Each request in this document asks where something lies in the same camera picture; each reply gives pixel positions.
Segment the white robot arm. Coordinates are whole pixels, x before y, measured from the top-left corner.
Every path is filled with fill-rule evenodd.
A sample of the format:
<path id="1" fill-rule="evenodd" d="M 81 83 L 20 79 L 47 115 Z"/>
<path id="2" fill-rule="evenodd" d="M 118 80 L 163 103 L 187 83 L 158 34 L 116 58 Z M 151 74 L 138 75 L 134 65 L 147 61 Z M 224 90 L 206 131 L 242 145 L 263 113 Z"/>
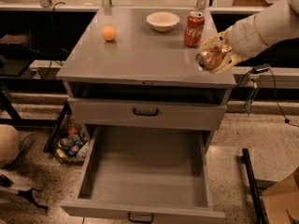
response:
<path id="1" fill-rule="evenodd" d="M 220 74 L 276 43 L 299 37 L 299 0 L 280 0 L 205 40 L 196 55 L 202 70 Z"/>

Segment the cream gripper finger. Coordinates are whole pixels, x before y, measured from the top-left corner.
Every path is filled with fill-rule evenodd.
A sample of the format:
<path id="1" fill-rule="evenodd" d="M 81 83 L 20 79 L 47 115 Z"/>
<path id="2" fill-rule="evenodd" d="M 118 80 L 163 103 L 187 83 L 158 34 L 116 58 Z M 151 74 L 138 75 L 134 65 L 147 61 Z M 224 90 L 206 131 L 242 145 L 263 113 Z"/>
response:
<path id="1" fill-rule="evenodd" d="M 232 45 L 229 41 L 230 30 L 217 33 L 201 43 L 200 49 L 231 50 Z"/>
<path id="2" fill-rule="evenodd" d="M 243 61 L 243 58 L 241 56 L 239 56 L 238 54 L 236 54 L 234 52 L 229 52 L 226 54 L 226 56 L 222 60 L 221 64 L 218 67 L 212 69 L 210 71 L 210 73 L 214 74 L 214 75 L 223 73 L 226 70 L 232 68 L 233 66 L 241 63 L 242 61 Z"/>

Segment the white rounded robot base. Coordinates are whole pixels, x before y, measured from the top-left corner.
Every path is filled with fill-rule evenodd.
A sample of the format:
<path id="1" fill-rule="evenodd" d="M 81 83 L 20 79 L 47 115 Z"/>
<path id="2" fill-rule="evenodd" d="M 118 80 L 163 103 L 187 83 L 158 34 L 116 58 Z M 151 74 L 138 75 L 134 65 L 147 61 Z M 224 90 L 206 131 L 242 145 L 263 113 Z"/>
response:
<path id="1" fill-rule="evenodd" d="M 10 125 L 0 125 L 0 167 L 16 160 L 20 153 L 20 133 Z"/>

